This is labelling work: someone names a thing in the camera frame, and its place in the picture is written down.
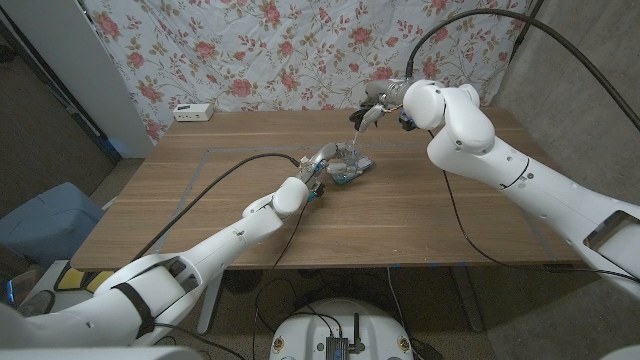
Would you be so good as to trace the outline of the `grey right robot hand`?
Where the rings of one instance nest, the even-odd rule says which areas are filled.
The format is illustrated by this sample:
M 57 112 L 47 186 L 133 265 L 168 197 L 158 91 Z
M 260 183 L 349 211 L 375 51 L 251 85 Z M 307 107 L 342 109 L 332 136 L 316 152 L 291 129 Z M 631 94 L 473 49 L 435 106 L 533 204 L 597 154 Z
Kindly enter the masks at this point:
M 367 128 L 387 113 L 400 108 L 408 88 L 414 83 L 412 79 L 374 80 L 365 86 L 365 99 L 359 108 L 349 116 L 354 129 L 364 133 Z

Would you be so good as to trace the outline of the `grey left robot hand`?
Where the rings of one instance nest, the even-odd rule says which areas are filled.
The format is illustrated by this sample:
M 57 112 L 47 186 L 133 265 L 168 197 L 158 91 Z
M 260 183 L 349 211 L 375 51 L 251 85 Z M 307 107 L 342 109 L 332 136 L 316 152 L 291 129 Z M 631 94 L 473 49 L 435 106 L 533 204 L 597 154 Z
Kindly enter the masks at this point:
M 329 143 L 301 161 L 298 178 L 309 184 L 326 171 L 337 184 L 346 184 L 373 165 L 372 159 L 356 150 L 354 141 Z

